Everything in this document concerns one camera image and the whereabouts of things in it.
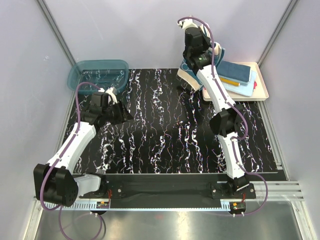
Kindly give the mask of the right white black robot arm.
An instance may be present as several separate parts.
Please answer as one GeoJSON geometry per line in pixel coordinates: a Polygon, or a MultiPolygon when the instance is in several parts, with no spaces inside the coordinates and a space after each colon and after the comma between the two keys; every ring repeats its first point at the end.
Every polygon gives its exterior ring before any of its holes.
{"type": "Polygon", "coordinates": [[[209,52],[210,38],[200,27],[191,26],[184,31],[183,57],[187,66],[200,80],[213,103],[216,115],[210,120],[212,132],[217,135],[226,162],[227,183],[223,189],[232,198],[239,198],[249,185],[241,161],[238,145],[242,107],[236,105],[224,88],[209,52]]]}

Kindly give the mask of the yellow bear towel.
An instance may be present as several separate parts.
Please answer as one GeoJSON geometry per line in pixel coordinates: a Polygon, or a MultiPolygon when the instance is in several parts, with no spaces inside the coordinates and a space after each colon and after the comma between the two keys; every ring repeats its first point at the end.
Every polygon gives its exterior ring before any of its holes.
{"type": "Polygon", "coordinates": [[[236,87],[239,87],[241,85],[239,82],[236,82],[236,81],[224,78],[224,77],[221,77],[220,80],[223,83],[226,83],[226,84],[229,84],[229,85],[232,85],[232,86],[236,86],[236,87]]]}

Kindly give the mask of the blue beige patterned towel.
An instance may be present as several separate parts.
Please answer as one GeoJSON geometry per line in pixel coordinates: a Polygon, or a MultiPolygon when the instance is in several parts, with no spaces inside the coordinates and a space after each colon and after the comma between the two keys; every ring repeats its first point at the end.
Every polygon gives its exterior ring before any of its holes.
{"type": "Polygon", "coordinates": [[[251,77],[251,67],[222,60],[217,67],[219,76],[248,83],[251,77]]]}

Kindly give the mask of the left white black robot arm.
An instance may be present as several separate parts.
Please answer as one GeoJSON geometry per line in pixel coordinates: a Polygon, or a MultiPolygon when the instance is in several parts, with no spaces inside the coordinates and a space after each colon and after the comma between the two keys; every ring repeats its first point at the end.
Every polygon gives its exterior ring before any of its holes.
{"type": "Polygon", "coordinates": [[[92,193],[103,198],[108,186],[98,173],[73,177],[76,163],[87,145],[107,123],[122,124],[133,119],[123,103],[117,99],[117,90],[100,89],[91,96],[89,105],[77,110],[78,121],[57,153],[45,164],[33,170],[35,196],[42,207],[46,203],[56,207],[70,207],[77,197],[92,193]]]}

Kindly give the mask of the teal beige bordered towel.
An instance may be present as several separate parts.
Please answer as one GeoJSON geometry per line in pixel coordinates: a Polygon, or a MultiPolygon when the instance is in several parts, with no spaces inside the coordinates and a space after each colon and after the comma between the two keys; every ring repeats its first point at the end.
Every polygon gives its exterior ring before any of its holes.
{"type": "Polygon", "coordinates": [[[225,55],[225,48],[223,48],[218,42],[212,41],[209,27],[204,24],[197,25],[203,33],[210,38],[210,47],[208,50],[202,53],[190,54],[182,53],[183,60],[178,70],[178,76],[186,81],[194,91],[201,90],[204,85],[197,77],[197,72],[200,70],[200,66],[204,67],[210,65],[214,60],[214,65],[218,66],[225,55]]]}

